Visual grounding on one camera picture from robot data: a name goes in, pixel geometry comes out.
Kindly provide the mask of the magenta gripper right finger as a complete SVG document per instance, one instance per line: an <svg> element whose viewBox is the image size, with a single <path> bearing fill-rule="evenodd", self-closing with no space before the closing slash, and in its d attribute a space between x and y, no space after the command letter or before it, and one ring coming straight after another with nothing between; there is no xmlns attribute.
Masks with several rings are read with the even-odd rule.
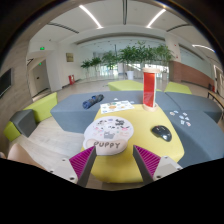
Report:
<svg viewBox="0 0 224 224"><path fill-rule="evenodd" d="M161 157L137 145L133 146L133 157L139 168L143 183L152 183Z"/></svg>

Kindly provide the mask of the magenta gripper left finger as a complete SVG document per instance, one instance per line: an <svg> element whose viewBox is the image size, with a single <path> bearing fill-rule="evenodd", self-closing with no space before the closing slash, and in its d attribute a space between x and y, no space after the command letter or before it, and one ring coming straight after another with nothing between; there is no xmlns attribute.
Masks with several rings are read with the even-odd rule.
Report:
<svg viewBox="0 0 224 224"><path fill-rule="evenodd" d="M81 187L87 185L92 166L96 158L96 147L92 146L69 159L70 164L75 171Z"/></svg>

